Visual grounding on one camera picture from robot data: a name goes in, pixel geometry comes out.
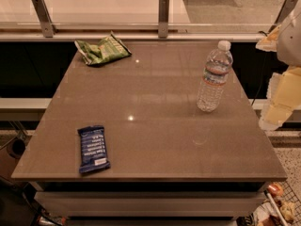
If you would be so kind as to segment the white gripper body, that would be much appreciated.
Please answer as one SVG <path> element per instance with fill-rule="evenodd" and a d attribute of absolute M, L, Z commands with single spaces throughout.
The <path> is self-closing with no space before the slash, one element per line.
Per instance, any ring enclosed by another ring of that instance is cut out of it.
<path fill-rule="evenodd" d="M 301 66 L 301 8 L 295 8 L 281 24 L 277 59 L 290 66 Z"/>

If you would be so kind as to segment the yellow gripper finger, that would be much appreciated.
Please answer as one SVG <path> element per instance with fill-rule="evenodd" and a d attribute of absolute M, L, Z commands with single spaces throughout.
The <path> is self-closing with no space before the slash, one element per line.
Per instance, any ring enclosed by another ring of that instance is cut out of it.
<path fill-rule="evenodd" d="M 275 52 L 277 50 L 277 38 L 280 25 L 275 27 L 265 38 L 257 42 L 256 48 L 264 52 Z"/>
<path fill-rule="evenodd" d="M 284 73 L 273 73 L 259 120 L 264 131 L 274 131 L 301 105 L 301 68 L 290 66 Z"/>

